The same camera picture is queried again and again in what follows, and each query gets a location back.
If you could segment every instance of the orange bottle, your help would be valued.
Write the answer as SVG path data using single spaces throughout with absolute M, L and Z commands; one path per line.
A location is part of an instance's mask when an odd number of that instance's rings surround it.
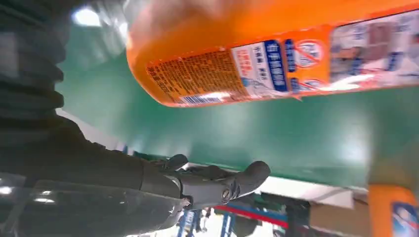
M 151 1 L 129 67 L 158 102 L 195 107 L 419 81 L 416 0 Z

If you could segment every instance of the green surface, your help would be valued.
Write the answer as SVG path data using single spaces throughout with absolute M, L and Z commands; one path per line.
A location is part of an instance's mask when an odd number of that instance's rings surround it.
M 417 167 L 413 155 L 400 157 L 419 134 L 417 87 L 169 108 L 137 84 L 123 49 L 103 35 L 72 29 L 57 88 L 64 110 L 139 152 L 238 170 L 263 160 L 275 176 L 339 186 L 365 186 L 370 167 L 379 181 L 403 174 L 405 182 Z

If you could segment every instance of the barcode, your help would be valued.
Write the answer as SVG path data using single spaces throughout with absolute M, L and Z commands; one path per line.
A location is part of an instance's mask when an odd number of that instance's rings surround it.
M 206 104 L 206 103 L 221 103 L 219 98 L 215 97 L 201 97 L 201 96 L 183 96 L 183 102 L 187 104 Z

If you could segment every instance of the black sleeve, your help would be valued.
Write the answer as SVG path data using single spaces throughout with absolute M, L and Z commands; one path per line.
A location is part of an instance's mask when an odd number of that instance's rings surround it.
M 146 161 L 90 143 L 55 112 L 63 106 L 57 63 L 65 60 L 70 13 L 81 3 L 0 1 L 0 173 L 138 190 L 144 173 L 151 182 L 163 176 L 144 171 Z

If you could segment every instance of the product label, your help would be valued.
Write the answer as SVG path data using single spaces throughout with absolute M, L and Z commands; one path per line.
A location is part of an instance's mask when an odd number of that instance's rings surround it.
M 231 102 L 247 95 L 227 50 L 157 62 L 147 72 L 176 103 Z
M 147 65 L 180 106 L 419 84 L 419 10 L 187 53 Z
M 391 218 L 394 237 L 418 237 L 418 216 L 413 206 L 394 202 Z
M 328 90 L 419 82 L 419 11 L 337 27 Z
M 276 40 L 231 49 L 243 86 L 251 97 L 287 92 L 281 46 Z

